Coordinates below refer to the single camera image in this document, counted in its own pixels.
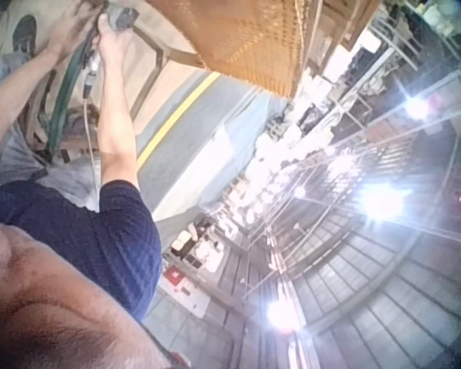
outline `power drill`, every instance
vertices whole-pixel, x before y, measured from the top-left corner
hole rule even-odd
[[[140,13],[133,8],[124,8],[120,5],[105,3],[100,14],[108,15],[108,22],[113,31],[121,32],[132,28]],[[89,73],[85,78],[83,99],[87,99],[91,94],[92,87],[98,76],[99,66],[101,65],[101,56],[98,52],[92,50],[92,40],[99,35],[98,25],[96,24],[93,32],[88,37],[87,47],[90,49],[85,53],[84,68],[89,68]]]

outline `cable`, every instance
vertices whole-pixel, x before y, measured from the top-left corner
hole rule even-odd
[[[99,203],[99,187],[97,181],[97,175],[95,174],[95,161],[94,161],[94,151],[92,150],[92,141],[91,141],[91,132],[89,131],[89,124],[87,120],[87,99],[84,99],[84,126],[85,133],[87,133],[87,141],[89,143],[89,155],[91,157],[91,166],[92,166],[92,179],[94,180],[94,189],[95,189],[95,200],[96,203]]]

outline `sleeve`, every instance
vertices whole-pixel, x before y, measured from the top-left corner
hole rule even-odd
[[[104,185],[96,219],[112,289],[135,317],[143,317],[161,276],[161,241],[139,190],[127,181]]]

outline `navy blue t-shirt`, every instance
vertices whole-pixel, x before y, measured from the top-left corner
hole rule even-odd
[[[126,181],[104,185],[99,213],[78,208],[33,181],[0,187],[0,223],[50,246],[142,319],[161,275],[161,242],[140,192]]]

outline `wicker panel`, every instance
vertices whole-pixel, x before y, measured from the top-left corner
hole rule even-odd
[[[312,0],[147,0],[211,71],[293,97]]]

